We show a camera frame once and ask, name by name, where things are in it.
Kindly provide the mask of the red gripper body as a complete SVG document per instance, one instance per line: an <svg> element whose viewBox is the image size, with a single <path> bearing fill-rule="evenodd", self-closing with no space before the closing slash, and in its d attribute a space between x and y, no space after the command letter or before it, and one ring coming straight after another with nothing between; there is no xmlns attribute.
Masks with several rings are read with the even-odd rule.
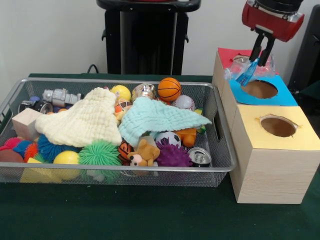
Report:
<svg viewBox="0 0 320 240"><path fill-rule="evenodd" d="M303 24L305 15L299 12L301 4L301 0L248 0L242 11L242 23L288 42Z"/></svg>

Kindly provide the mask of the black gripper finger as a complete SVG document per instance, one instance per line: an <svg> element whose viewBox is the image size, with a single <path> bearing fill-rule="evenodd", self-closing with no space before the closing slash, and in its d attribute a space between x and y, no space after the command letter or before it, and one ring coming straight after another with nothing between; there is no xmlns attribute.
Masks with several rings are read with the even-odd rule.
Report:
<svg viewBox="0 0 320 240"><path fill-rule="evenodd" d="M260 56L261 49L262 49L261 44L262 44L262 41L263 41L264 37L265 37L264 33L260 32L258 34L258 37L255 40L255 43L254 43L254 46L252 48L251 55L250 55L250 58L249 58L249 60L251 62L255 61Z"/></svg>
<svg viewBox="0 0 320 240"><path fill-rule="evenodd" d="M266 48L261 52L259 57L259 61L258 61L259 67L264 67L266 65L268 58L272 52L274 43L275 43L275 38L273 36L267 36Z"/></svg>

